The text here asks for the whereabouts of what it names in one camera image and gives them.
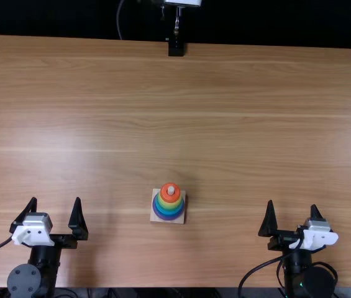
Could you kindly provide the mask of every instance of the wooden table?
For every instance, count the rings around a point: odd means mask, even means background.
[[[89,240],[57,286],[235,287],[278,256],[267,201],[295,229],[317,204],[339,242],[315,255],[351,286],[351,50],[0,36],[0,242],[32,196],[55,233],[80,196]],[[189,195],[149,221],[152,189]],[[29,249],[0,249],[0,286]],[[275,266],[246,286],[277,286]]]

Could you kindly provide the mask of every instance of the stacking ring toy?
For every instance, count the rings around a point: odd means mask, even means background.
[[[162,220],[174,220],[183,214],[185,202],[181,190],[174,183],[165,184],[152,201],[152,209]]]

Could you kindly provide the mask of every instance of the green ring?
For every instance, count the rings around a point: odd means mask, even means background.
[[[164,209],[166,210],[173,210],[173,209],[176,209],[179,207],[179,205],[181,205],[182,203],[182,195],[180,195],[180,198],[175,201],[174,203],[167,203],[165,202],[161,195],[160,195],[160,192],[158,193],[158,196],[157,196],[158,200],[157,202],[160,204],[161,207],[163,207]]]

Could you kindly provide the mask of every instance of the orange ring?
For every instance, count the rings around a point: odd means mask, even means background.
[[[167,189],[170,186],[173,186],[175,188],[174,194],[172,196],[170,196],[167,193]],[[163,187],[160,189],[160,196],[162,197],[163,201],[165,201],[167,203],[174,203],[180,198],[181,189],[179,188],[178,185],[176,185],[174,183],[167,183],[167,184],[164,184]]]

